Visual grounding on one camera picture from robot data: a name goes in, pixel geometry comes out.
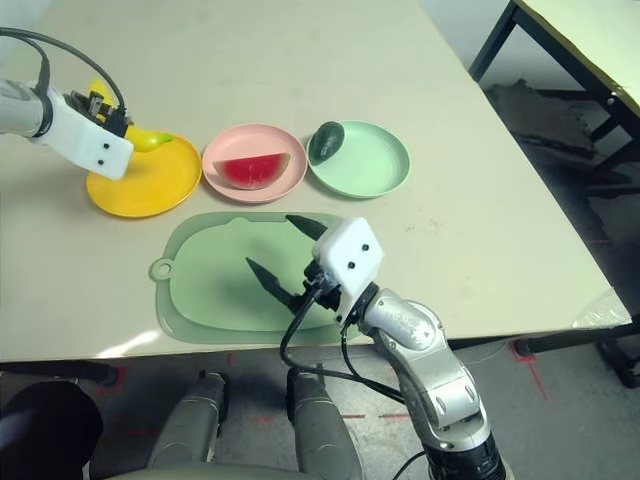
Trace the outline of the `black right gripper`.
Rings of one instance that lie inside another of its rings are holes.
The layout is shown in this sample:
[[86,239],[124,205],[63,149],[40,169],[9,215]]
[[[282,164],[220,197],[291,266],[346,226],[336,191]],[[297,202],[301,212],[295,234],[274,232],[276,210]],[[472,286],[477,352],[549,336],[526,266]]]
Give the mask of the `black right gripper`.
[[[314,241],[318,241],[328,229],[320,221],[302,215],[286,214],[285,218],[301,233]],[[332,274],[320,266],[318,261],[312,260],[304,269],[304,294],[300,302],[301,297],[286,291],[273,273],[248,257],[245,260],[262,288],[291,313],[296,313],[298,309],[300,311],[308,309],[313,304],[318,304],[333,312],[338,311],[341,286]]]

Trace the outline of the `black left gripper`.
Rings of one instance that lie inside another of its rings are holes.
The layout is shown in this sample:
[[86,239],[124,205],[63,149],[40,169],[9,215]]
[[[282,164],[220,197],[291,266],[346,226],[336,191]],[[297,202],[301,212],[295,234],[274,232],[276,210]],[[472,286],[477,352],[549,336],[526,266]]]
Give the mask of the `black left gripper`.
[[120,138],[125,137],[129,126],[125,107],[110,105],[105,97],[96,91],[90,91],[88,95],[71,91],[64,95],[64,100],[74,111],[96,125]]

